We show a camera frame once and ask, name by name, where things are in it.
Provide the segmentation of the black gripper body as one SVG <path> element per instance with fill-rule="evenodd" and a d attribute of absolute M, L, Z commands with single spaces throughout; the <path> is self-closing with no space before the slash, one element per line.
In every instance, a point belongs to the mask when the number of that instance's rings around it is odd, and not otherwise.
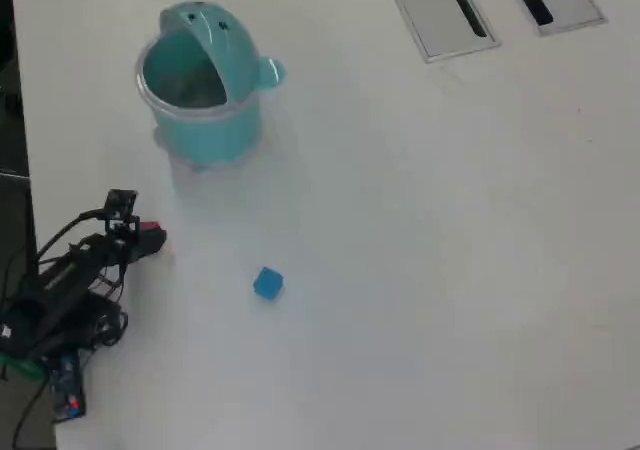
<path fill-rule="evenodd" d="M 144 257 L 139 233 L 135 230 L 108 233 L 109 262 L 129 265 Z"/>

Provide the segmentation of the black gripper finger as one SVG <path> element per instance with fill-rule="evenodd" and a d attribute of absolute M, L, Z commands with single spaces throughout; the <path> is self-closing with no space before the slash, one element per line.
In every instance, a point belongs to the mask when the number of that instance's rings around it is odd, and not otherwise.
<path fill-rule="evenodd" d="M 167 232 L 163 228 L 144 228 L 141 230 L 141 257 L 157 254 L 167 240 Z"/>

